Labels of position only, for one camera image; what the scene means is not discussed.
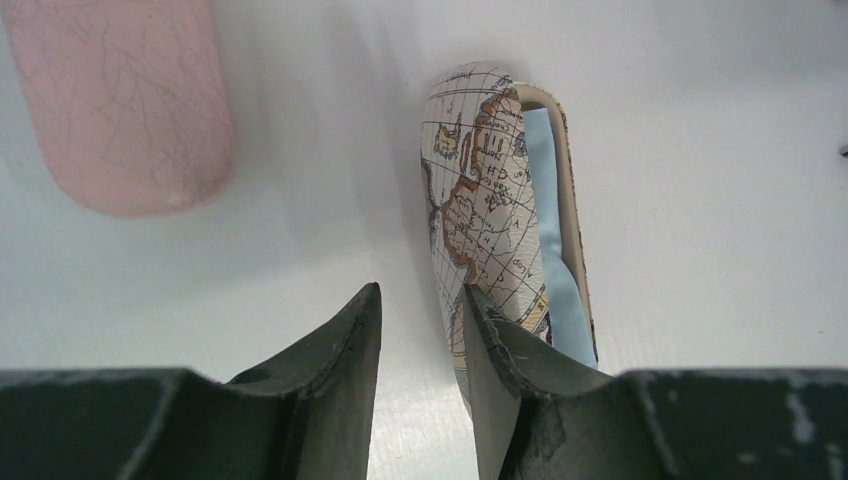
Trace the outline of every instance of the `dark object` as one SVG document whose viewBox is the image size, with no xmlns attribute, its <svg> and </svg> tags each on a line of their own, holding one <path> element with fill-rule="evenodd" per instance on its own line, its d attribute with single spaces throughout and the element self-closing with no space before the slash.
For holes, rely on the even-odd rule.
<svg viewBox="0 0 848 480">
<path fill-rule="evenodd" d="M 220 385 L 189 370 L 0 373 L 0 478 L 365 479 L 380 289 Z"/>
<path fill-rule="evenodd" d="M 841 479 L 848 374 L 640 371 L 608 377 L 559 354 L 465 287 L 483 480 Z"/>
</svg>

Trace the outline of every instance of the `pink case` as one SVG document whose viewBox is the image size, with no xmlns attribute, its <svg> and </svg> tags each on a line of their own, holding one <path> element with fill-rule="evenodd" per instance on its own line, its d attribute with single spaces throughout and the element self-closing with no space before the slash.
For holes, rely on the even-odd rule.
<svg viewBox="0 0 848 480">
<path fill-rule="evenodd" d="M 109 215 L 216 198 L 233 138 L 208 0 L 0 0 L 56 184 Z"/>
</svg>

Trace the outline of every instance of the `blue cloth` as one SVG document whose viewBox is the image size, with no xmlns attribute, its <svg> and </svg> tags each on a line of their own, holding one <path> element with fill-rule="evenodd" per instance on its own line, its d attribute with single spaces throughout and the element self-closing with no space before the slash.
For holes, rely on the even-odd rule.
<svg viewBox="0 0 848 480">
<path fill-rule="evenodd" d="M 580 291 L 562 261 L 556 147 L 548 110 L 525 111 L 523 116 L 554 348 L 584 365 L 597 368 Z"/>
</svg>

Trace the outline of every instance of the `white surface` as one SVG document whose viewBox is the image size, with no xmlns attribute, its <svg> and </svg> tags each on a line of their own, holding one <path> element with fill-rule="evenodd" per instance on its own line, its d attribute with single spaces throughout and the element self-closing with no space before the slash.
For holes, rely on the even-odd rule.
<svg viewBox="0 0 848 480">
<path fill-rule="evenodd" d="M 127 222 L 52 186 L 0 41 L 0 367 L 217 379 L 381 282 L 370 476 L 475 477 L 430 274 L 427 91 L 500 60 L 564 104 L 601 366 L 848 366 L 848 5 L 214 1 L 237 179 Z"/>
</svg>

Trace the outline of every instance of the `map pattern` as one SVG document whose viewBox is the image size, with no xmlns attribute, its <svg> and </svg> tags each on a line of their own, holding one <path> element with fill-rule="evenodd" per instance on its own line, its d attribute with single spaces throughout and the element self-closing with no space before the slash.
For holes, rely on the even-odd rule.
<svg viewBox="0 0 848 480">
<path fill-rule="evenodd" d="M 465 283 L 551 343 L 521 103 L 508 74 L 480 63 L 452 71 L 428 99 L 421 142 L 442 319 L 467 399 Z"/>
</svg>

